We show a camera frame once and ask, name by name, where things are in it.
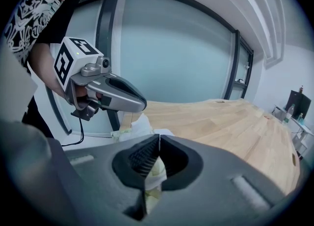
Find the black sleeve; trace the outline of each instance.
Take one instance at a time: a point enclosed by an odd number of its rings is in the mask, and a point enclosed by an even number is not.
[[[36,43],[61,43],[79,0],[65,0],[39,35]]]

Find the wooden table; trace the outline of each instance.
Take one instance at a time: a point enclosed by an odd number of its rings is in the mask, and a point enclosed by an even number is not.
[[[197,103],[148,101],[144,110],[154,129],[230,151],[271,179],[285,194],[296,186],[300,165],[290,131],[275,117],[240,99]],[[120,130],[140,113],[127,113]]]

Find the water bottle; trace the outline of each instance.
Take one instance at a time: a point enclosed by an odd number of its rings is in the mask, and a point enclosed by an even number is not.
[[[285,125],[289,122],[291,116],[293,115],[293,112],[294,112],[294,104],[292,104],[291,107],[288,109],[286,117],[283,120],[283,125]]]

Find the computer monitor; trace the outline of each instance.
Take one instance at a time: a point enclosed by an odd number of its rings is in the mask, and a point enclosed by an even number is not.
[[[296,91],[291,91],[285,110],[288,111],[288,109],[291,107],[292,104],[294,104],[294,112],[293,112],[292,117],[297,119],[299,115],[303,113],[303,119],[304,119],[309,110],[311,100],[308,97],[306,97],[304,94],[301,94]]]

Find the wooden tabletop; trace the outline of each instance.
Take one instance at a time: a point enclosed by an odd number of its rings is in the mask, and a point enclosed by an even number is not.
[[[120,130],[130,128],[141,113],[127,113]],[[290,131],[275,117],[240,99],[197,103],[148,101],[144,114],[153,129],[230,151],[271,179],[285,194],[300,174]]]

